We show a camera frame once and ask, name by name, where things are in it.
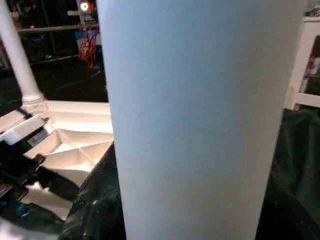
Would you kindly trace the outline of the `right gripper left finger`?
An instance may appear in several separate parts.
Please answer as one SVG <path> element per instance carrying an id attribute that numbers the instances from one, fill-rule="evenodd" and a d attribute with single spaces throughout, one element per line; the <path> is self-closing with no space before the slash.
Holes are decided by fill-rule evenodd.
<path id="1" fill-rule="evenodd" d="M 114 143 L 80 186 L 59 239 L 126 239 Z"/>

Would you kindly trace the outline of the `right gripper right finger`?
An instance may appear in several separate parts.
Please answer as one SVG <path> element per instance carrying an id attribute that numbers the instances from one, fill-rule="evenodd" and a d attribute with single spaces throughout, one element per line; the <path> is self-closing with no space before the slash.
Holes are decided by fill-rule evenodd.
<path id="1" fill-rule="evenodd" d="M 319 163 L 313 160 L 298 163 L 273 161 L 255 239 L 319 238 Z"/>

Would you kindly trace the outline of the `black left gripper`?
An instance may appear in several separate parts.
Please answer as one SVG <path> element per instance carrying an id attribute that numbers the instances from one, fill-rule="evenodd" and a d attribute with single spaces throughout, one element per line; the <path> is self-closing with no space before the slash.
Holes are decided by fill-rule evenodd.
<path id="1" fill-rule="evenodd" d="M 40 153 L 25 155 L 48 136 L 46 131 L 35 131 L 26 136 L 0 135 L 0 199 L 2 201 L 23 198 L 27 186 L 40 183 L 44 189 L 54 189 L 56 174 L 45 168 L 46 157 Z"/>

